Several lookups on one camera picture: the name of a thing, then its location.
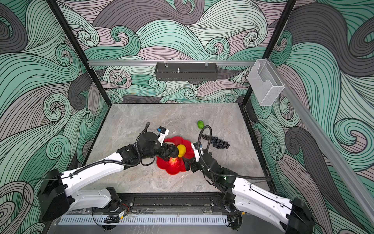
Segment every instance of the transparent acrylic holder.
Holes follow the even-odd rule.
[[[258,59],[248,75],[253,92],[260,106],[271,106],[284,89],[275,64],[266,59]]]

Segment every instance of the yellow fruit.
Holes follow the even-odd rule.
[[[186,147],[184,145],[178,145],[177,148],[179,150],[178,157],[183,157],[186,154]]]

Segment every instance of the robotic arm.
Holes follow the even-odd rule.
[[[67,211],[91,207],[102,208],[108,212],[115,211],[121,200],[113,187],[100,191],[80,189],[106,175],[136,166],[143,158],[158,156],[165,161],[169,161],[170,157],[176,158],[178,148],[163,144],[169,130],[159,127],[156,135],[147,132],[148,126],[149,122],[134,144],[124,146],[102,160],[62,173],[58,169],[48,172],[38,192],[42,220],[51,221]],[[272,194],[248,182],[243,178],[246,176],[239,176],[221,167],[207,150],[201,153],[200,137],[192,148],[195,157],[184,159],[186,171],[201,171],[212,181],[212,185],[225,194],[223,201],[228,212],[250,213],[286,233],[312,233],[312,214],[300,199],[291,201]],[[236,220],[237,226],[240,226],[241,216]]]

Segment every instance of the wall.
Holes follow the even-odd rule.
[[[255,60],[286,0],[58,1],[89,60]],[[97,66],[113,103],[242,102],[251,68],[214,82],[157,81],[155,67]]]
[[[347,163],[374,191],[374,2],[297,6],[270,59]],[[308,202],[324,233],[374,233],[287,97],[249,115],[279,193]]]
[[[1,0],[1,233],[42,232],[31,180],[80,166],[107,108],[46,1]]]

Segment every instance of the gray stone surface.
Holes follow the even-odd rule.
[[[229,149],[210,147],[213,157],[222,167],[241,175],[264,176],[237,103],[227,104],[114,104],[95,142],[87,164],[100,160],[117,149],[134,143],[145,124],[148,131],[156,132],[159,126],[170,130],[168,137],[181,136],[197,141],[200,129],[197,121],[210,125],[213,136],[228,141]],[[202,140],[203,147],[207,141]],[[268,190],[266,182],[257,184]],[[108,175],[84,189],[115,187],[117,192],[214,192],[200,172],[179,172],[169,175],[156,163],[145,167],[138,165],[125,171]]]

